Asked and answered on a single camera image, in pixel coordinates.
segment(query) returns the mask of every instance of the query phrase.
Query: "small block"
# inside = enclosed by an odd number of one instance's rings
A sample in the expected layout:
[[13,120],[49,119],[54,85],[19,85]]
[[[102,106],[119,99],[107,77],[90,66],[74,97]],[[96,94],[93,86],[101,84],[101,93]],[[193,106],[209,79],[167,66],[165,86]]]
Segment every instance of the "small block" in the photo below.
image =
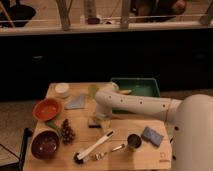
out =
[[88,119],[88,126],[89,128],[101,128],[100,123],[96,122],[94,118]]

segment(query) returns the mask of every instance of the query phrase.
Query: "metal cup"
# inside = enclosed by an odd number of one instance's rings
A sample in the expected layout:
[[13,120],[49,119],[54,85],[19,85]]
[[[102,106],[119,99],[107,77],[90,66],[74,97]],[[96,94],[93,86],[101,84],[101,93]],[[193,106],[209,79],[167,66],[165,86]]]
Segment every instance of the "metal cup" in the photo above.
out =
[[141,146],[142,140],[139,135],[130,134],[127,138],[127,143],[128,143],[129,149],[135,151],[136,149],[138,149]]

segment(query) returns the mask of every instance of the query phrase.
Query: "green tray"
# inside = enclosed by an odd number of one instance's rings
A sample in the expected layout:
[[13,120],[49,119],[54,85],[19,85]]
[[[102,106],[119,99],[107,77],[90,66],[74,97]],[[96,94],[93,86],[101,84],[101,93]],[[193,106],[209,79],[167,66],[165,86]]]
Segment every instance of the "green tray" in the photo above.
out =
[[[155,78],[116,78],[110,79],[116,83],[120,90],[132,90],[130,95],[160,97],[160,91]],[[127,111],[113,109],[113,113],[129,113]]]

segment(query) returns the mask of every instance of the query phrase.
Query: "wooden table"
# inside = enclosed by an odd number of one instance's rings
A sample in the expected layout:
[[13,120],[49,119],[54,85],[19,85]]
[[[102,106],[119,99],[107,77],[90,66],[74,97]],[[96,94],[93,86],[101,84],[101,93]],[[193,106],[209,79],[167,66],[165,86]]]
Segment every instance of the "wooden table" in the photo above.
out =
[[[54,87],[56,83],[49,86],[46,97],[57,97]],[[139,115],[131,116],[123,114],[124,119],[110,120],[110,128],[115,133],[105,143],[98,146],[91,154],[107,152],[112,147],[127,143],[127,136],[131,133],[140,135],[145,126],[157,130],[164,136],[159,148],[152,144],[143,141],[142,146],[132,152],[128,148],[116,151],[106,155],[99,161],[87,161],[82,165],[74,162],[73,156],[82,148],[87,148],[94,144],[104,133],[102,128],[88,128],[88,118],[94,116],[96,107],[95,100],[89,95],[88,86],[97,85],[101,87],[104,83],[71,83],[70,96],[66,99],[58,100],[62,105],[74,99],[80,94],[86,95],[86,104],[84,109],[63,110],[61,114],[54,119],[54,122],[60,126],[65,118],[70,121],[70,126],[76,133],[75,140],[72,144],[60,144],[59,150],[55,157],[51,160],[39,160],[32,156],[29,148],[24,171],[76,171],[76,170],[163,170],[171,167],[171,144],[164,126],[164,123],[152,118],[147,118]],[[50,130],[44,123],[38,122],[34,131],[33,138],[44,130]]]

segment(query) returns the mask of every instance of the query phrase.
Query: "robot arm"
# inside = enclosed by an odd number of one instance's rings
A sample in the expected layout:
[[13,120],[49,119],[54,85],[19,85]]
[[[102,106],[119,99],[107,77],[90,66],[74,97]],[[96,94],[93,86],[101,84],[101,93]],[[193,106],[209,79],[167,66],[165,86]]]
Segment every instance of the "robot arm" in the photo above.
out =
[[171,171],[212,171],[213,98],[192,95],[183,101],[120,95],[118,86],[107,84],[97,91],[97,117],[114,116],[112,108],[153,116],[175,126]]
[[174,123],[175,112],[180,100],[171,98],[154,98],[145,96],[122,95],[118,93],[118,86],[109,83],[97,91],[97,117],[115,116],[112,108],[126,110],[136,114],[150,115],[164,122]]

